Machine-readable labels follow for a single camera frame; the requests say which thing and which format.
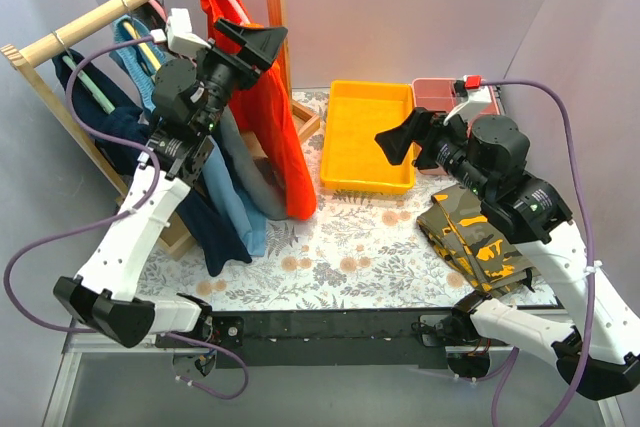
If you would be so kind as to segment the orange red shorts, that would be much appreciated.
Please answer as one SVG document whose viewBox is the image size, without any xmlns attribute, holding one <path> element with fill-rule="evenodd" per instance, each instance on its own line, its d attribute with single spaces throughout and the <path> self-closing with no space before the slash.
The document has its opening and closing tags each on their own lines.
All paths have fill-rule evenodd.
<svg viewBox="0 0 640 427">
<path fill-rule="evenodd" d="M 220 12 L 217 0 L 200 0 L 200 4 L 207 16 L 208 36 L 224 50 L 224 39 L 214 30 L 214 23 L 220 18 L 239 23 L 230 14 Z M 230 108 L 239 129 L 255 134 L 284 181 L 287 215 L 297 220 L 309 219 L 316 210 L 316 194 L 290 111 L 289 94 L 280 78 L 280 67 L 273 65 L 254 87 L 235 92 Z"/>
</svg>

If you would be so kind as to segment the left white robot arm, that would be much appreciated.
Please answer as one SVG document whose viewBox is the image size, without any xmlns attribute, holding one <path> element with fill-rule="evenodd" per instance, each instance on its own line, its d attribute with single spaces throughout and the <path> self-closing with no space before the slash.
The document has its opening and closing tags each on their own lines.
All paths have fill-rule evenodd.
<svg viewBox="0 0 640 427">
<path fill-rule="evenodd" d="M 89 260 L 53 292 L 78 322 L 124 347 L 150 334 L 178 333 L 193 347 L 214 334 L 211 306 L 193 296 L 143 300 L 137 285 L 162 230 L 198 180 L 213 150 L 210 138 L 232 95 L 253 87 L 276 61 L 285 27 L 241 26 L 221 18 L 214 29 L 237 46 L 230 53 L 172 19 L 151 35 L 176 53 L 156 72 L 150 138 L 118 214 Z"/>
</svg>

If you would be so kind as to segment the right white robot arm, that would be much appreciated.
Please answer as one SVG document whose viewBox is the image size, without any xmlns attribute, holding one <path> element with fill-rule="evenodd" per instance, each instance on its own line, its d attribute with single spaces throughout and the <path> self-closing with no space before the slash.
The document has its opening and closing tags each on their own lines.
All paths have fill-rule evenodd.
<svg viewBox="0 0 640 427">
<path fill-rule="evenodd" d="M 458 115 L 416 108 L 375 141 L 392 165 L 420 146 L 419 168 L 441 167 L 475 194 L 488 223 L 532 262 L 570 316 L 548 321 L 476 292 L 454 305 L 439 335 L 469 345 L 483 337 L 511 344 L 555 366 L 566 382 L 587 345 L 578 394 L 602 400 L 638 387 L 639 318 L 604 272 L 588 265 L 579 229 L 556 189 L 526 171 L 530 141 L 512 119 L 485 115 L 467 124 Z"/>
</svg>

